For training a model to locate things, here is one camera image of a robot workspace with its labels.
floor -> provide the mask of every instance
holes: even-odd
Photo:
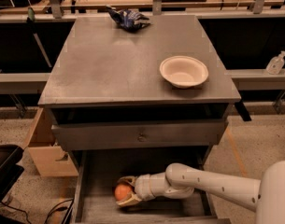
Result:
[[[244,122],[233,110],[229,126],[218,146],[213,147],[205,169],[211,172],[260,179],[264,170],[285,160],[285,104],[278,115],[271,103],[246,103],[252,121]],[[0,145],[21,145],[36,113],[29,107],[23,119],[15,108],[0,108]],[[25,210],[32,223],[45,223],[50,209],[57,203],[73,198],[75,177],[41,177],[25,149],[21,165],[25,171],[14,185],[12,205]],[[249,210],[212,197],[219,218],[230,218],[232,224],[254,224],[255,214]],[[26,223],[23,213],[4,206],[0,213]],[[49,223],[60,223],[56,213]]]

white bottle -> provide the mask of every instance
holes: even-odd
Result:
[[[272,75],[278,74],[285,63],[284,57],[285,51],[283,50],[278,56],[271,59],[269,64],[266,66],[266,71]]]

gray tabletop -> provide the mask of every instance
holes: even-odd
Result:
[[[150,16],[150,20],[149,27],[128,33],[107,14],[77,18],[39,105],[234,103],[240,99],[195,16]],[[208,80],[187,90],[165,81],[160,63],[176,55],[203,62]]]

white bowl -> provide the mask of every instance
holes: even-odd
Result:
[[[172,85],[182,89],[200,85],[208,78],[207,67],[188,56],[173,56],[163,60],[160,72]]]

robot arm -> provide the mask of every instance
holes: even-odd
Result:
[[[120,180],[130,183],[135,192],[119,201],[119,206],[158,196],[184,199],[197,188],[256,212],[256,224],[285,224],[285,161],[269,167],[262,181],[200,171],[180,163],[170,164],[157,175],[126,176]]]

